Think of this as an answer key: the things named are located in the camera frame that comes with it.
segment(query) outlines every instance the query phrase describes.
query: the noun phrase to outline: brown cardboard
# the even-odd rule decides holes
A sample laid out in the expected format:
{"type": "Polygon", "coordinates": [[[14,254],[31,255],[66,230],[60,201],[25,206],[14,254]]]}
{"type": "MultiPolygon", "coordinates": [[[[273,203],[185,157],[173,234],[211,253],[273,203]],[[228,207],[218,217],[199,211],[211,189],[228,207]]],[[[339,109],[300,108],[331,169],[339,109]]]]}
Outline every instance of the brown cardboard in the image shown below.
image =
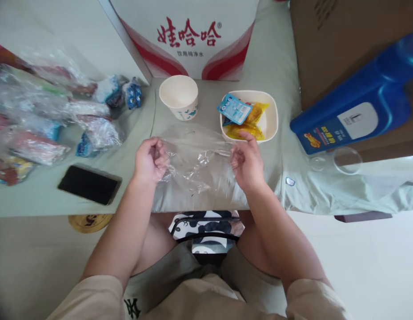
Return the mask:
{"type": "MultiPolygon", "coordinates": [[[[292,0],[291,17],[305,110],[413,32],[413,0],[292,0]]],[[[407,90],[413,100],[413,82],[407,90]]],[[[394,131],[350,147],[364,161],[412,155],[413,116],[394,131]]]]}

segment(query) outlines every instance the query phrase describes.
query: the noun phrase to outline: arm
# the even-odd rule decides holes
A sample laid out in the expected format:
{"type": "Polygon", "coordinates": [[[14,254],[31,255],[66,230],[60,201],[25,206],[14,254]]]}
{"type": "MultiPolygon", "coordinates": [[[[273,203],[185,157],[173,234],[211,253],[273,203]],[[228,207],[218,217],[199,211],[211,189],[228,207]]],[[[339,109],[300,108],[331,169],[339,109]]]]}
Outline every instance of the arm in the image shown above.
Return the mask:
{"type": "Polygon", "coordinates": [[[157,182],[168,165],[162,141],[145,140],[136,153],[135,173],[109,226],[101,236],[81,280],[90,276],[116,277],[126,288],[138,262],[150,220],[157,182]]]}
{"type": "Polygon", "coordinates": [[[239,142],[233,148],[232,167],[248,199],[270,264],[282,280],[285,292],[298,279],[319,280],[331,286],[306,236],[266,184],[257,141],[248,133],[242,134],[247,142],[239,142]]]}

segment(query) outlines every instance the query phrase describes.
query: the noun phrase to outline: table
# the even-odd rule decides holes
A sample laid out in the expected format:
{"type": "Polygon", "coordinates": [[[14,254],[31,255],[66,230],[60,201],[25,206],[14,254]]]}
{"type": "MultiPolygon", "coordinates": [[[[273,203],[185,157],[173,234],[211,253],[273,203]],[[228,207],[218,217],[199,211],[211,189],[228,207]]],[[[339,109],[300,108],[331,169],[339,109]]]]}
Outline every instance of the table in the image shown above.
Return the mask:
{"type": "MultiPolygon", "coordinates": [[[[413,157],[364,164],[362,175],[323,174],[311,171],[309,158],[295,134],[290,120],[301,112],[297,57],[291,18],[287,4],[261,2],[251,44],[239,82],[196,80],[199,88],[198,115],[190,122],[220,132],[216,107],[232,90],[260,90],[269,93],[277,103],[279,129],[269,142],[260,145],[265,165],[265,178],[288,210],[313,214],[341,215],[365,211],[396,213],[413,209],[413,185],[396,190],[371,188],[370,181],[381,187],[380,181],[392,181],[413,176],[413,157]],[[286,184],[286,178],[295,181],[286,184]]],[[[114,213],[132,177],[135,152],[142,140],[160,135],[167,127],[181,124],[160,101],[158,91],[163,79],[153,79],[144,88],[141,109],[125,111],[119,124],[127,134],[125,144],[95,159],[74,156],[82,130],[66,128],[61,142],[72,146],[72,155],[54,167],[35,170],[28,179],[7,187],[0,184],[0,216],[49,216],[93,213],[114,213]],[[82,164],[122,178],[122,185],[109,206],[103,206],[67,194],[56,187],[69,165],[82,164]]],[[[218,190],[194,194],[161,185],[155,194],[156,212],[224,210],[248,208],[246,198],[231,174],[221,177],[218,190]]]]}

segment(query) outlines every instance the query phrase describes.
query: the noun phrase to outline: phone screen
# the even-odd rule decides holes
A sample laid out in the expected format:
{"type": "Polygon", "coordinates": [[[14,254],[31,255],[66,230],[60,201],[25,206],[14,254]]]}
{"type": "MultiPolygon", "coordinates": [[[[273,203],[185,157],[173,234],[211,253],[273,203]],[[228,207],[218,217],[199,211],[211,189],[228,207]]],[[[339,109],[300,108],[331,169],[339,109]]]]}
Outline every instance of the phone screen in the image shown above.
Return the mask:
{"type": "Polygon", "coordinates": [[[76,196],[108,205],[119,189],[120,181],[105,177],[98,173],[70,166],[58,185],[58,189],[76,196]]]}

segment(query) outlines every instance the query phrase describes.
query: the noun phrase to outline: sleeve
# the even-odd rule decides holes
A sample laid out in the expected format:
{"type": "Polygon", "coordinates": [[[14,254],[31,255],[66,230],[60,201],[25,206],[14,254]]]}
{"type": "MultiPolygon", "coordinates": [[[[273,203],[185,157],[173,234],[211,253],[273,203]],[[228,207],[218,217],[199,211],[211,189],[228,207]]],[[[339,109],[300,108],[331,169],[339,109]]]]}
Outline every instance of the sleeve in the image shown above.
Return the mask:
{"type": "Polygon", "coordinates": [[[288,288],[286,315],[290,320],[349,320],[337,294],[316,280],[300,279],[288,288]]]}
{"type": "Polygon", "coordinates": [[[124,319],[123,288],[113,276],[82,280],[47,320],[124,319]]]}

